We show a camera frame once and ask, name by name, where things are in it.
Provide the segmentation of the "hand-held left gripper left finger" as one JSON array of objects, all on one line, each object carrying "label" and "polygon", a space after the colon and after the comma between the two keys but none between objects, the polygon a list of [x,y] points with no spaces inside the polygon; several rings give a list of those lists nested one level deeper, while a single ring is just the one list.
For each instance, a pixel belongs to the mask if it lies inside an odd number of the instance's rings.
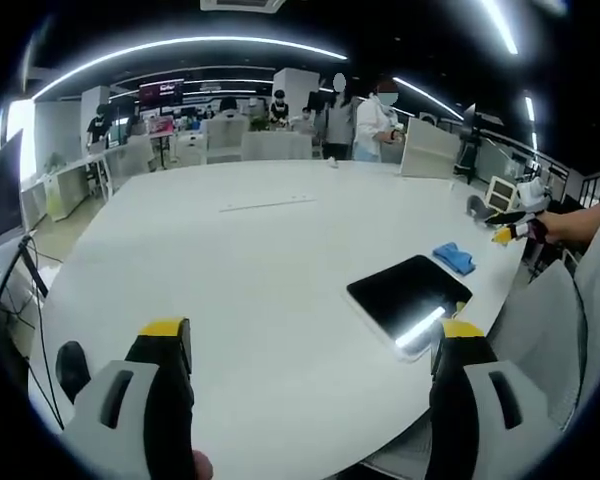
[{"label": "hand-held left gripper left finger", "polygon": [[82,346],[61,348],[61,388],[74,415],[61,434],[98,479],[196,479],[190,321],[155,320],[122,360],[90,373]]}]

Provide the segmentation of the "person's left hand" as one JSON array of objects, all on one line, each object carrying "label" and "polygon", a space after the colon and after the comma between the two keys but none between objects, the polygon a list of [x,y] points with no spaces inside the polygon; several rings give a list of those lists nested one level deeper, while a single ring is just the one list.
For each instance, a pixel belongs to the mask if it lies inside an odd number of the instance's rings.
[{"label": "person's left hand", "polygon": [[193,450],[192,454],[194,458],[196,479],[211,480],[214,475],[214,468],[208,456],[199,450]]}]

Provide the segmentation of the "person's right hand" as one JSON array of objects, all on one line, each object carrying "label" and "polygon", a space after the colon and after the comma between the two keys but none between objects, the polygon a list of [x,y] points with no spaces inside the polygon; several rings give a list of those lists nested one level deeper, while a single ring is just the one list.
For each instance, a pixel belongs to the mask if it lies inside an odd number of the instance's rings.
[{"label": "person's right hand", "polygon": [[526,223],[526,236],[538,244],[556,244],[560,242],[556,234],[551,234],[546,225],[538,218],[533,218]]}]

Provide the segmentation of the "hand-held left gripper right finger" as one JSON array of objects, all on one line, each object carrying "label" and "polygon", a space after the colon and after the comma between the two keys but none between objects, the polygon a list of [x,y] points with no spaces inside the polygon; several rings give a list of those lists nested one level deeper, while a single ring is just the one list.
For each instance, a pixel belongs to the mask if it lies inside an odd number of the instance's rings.
[{"label": "hand-held left gripper right finger", "polygon": [[523,478],[561,436],[544,392],[470,323],[441,320],[432,346],[428,477]]}]

